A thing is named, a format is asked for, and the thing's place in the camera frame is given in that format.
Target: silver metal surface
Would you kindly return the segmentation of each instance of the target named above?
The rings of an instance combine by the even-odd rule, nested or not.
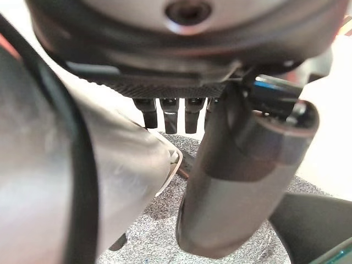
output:
[[[62,124],[0,48],[0,263],[61,263],[72,199]]]
[[[206,0],[205,2],[212,7],[212,13],[208,19],[195,26],[180,26],[166,17],[166,7],[176,1],[82,1],[94,10],[130,26],[158,32],[192,35],[238,26],[267,14],[281,4],[292,0]]]
[[[171,157],[166,145],[115,109],[71,93],[87,122],[96,156],[100,254],[128,229],[163,186]]]
[[[70,142],[31,76],[2,49],[0,75],[0,263],[61,263],[72,201]],[[171,157],[118,112],[75,98],[97,162],[102,253],[162,187]]]

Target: black cylinder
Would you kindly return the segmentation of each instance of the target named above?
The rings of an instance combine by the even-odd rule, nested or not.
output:
[[[214,259],[238,249],[271,215],[319,124],[309,102],[279,119],[253,112],[237,88],[227,87],[214,108],[177,223],[184,251]]]

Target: cylindrical handle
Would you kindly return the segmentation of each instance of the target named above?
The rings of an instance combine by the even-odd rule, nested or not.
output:
[[[318,128],[315,107],[299,103],[304,110],[293,115],[296,122],[288,122],[254,113],[239,89],[226,89],[207,125],[179,211],[177,241],[183,250],[224,257],[270,216]]]

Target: gray carpet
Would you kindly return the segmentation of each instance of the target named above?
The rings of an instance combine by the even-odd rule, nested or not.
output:
[[[178,135],[164,135],[180,150],[195,156],[199,141]],[[190,264],[290,263],[283,245],[268,222],[235,253],[221,260],[187,254],[178,248],[175,225],[186,181],[176,175],[166,190],[153,200],[127,231],[128,242],[117,252],[107,250],[97,264]],[[295,177],[289,191],[324,194],[314,185]]]

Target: black plastic part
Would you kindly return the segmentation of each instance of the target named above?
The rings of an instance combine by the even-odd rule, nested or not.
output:
[[[179,99],[160,99],[160,106],[164,112],[166,134],[176,134]]]
[[[216,97],[202,86],[224,81],[240,65],[236,62],[277,64],[319,55],[334,40],[348,4],[348,0],[286,1],[268,15],[239,26],[179,36],[124,25],[83,1],[26,2],[35,34],[56,62],[135,98]],[[119,74],[87,73],[73,69],[69,62],[113,66]],[[152,84],[146,85],[146,79]],[[124,85],[127,81],[144,88],[135,94]]]
[[[119,251],[127,243],[127,236],[124,233],[116,242],[109,248],[111,251]]]
[[[219,102],[219,98],[208,98],[207,110],[205,113],[204,119],[204,130],[207,127],[207,124],[210,119],[211,112],[214,110],[214,106]]]
[[[0,15],[0,33],[20,54],[43,95],[64,122],[71,140],[73,200],[63,262],[95,263],[98,236],[98,180],[84,119],[66,87],[26,40]]]
[[[155,99],[133,99],[137,109],[142,111],[145,128],[157,128],[158,116]]]
[[[352,202],[287,193],[270,222],[292,264],[307,264],[352,237]]]
[[[199,113],[203,109],[205,98],[185,100],[185,131],[188,134],[197,133]]]
[[[184,179],[188,179],[193,168],[194,158],[187,151],[181,150],[181,152],[183,154],[183,159],[180,167],[177,170],[177,174],[179,174]]]
[[[305,114],[292,126],[256,116],[239,87],[226,89],[207,124],[179,210],[181,249],[227,256],[272,214],[318,128],[316,108],[304,103]]]

